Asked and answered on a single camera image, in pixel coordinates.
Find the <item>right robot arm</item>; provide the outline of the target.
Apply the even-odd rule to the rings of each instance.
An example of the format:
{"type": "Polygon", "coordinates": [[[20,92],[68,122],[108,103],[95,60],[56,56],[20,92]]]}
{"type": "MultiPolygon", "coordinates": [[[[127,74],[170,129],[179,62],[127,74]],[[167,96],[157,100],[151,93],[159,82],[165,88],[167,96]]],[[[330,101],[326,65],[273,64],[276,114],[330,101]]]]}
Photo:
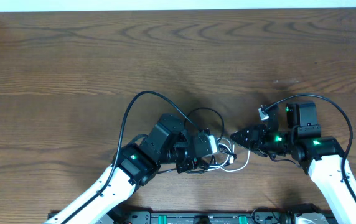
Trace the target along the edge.
{"type": "Polygon", "coordinates": [[[356,179],[336,138],[322,136],[315,103],[288,103],[287,131],[279,130],[276,112],[276,106],[260,108],[263,123],[231,134],[231,140],[274,162],[290,156],[322,192],[337,222],[356,223],[356,179]]]}

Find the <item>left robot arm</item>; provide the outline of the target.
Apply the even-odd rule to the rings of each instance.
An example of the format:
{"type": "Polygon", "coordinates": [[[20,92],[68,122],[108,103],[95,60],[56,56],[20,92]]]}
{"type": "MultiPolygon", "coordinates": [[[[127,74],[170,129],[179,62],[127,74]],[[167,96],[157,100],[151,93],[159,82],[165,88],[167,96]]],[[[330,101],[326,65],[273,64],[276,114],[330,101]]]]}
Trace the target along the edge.
{"type": "Polygon", "coordinates": [[[181,164],[189,157],[189,136],[184,122],[164,114],[139,145],[120,149],[116,162],[70,205],[46,223],[96,223],[110,210],[146,185],[163,164],[181,164]]]}

